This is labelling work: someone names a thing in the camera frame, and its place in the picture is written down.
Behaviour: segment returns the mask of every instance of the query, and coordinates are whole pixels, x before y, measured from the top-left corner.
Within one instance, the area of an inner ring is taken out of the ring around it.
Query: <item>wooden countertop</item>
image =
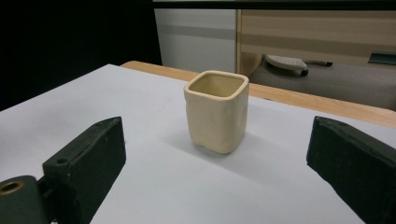
[[[137,61],[124,63],[121,67],[185,81],[190,81],[198,75],[198,73],[191,71]],[[250,83],[249,87],[249,95],[251,96],[396,128],[396,112],[392,110],[368,105],[359,105],[346,101],[334,100],[297,91],[287,91],[253,83]]]

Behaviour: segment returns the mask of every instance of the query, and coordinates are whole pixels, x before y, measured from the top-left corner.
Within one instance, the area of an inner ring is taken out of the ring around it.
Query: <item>dark background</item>
[[[154,10],[134,1],[2,5],[0,110],[108,63],[162,64]]]

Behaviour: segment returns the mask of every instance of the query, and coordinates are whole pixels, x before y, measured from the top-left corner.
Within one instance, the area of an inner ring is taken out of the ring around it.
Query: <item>square cup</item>
[[[247,127],[248,78],[205,71],[184,87],[184,98],[192,142],[220,154],[234,151]]]

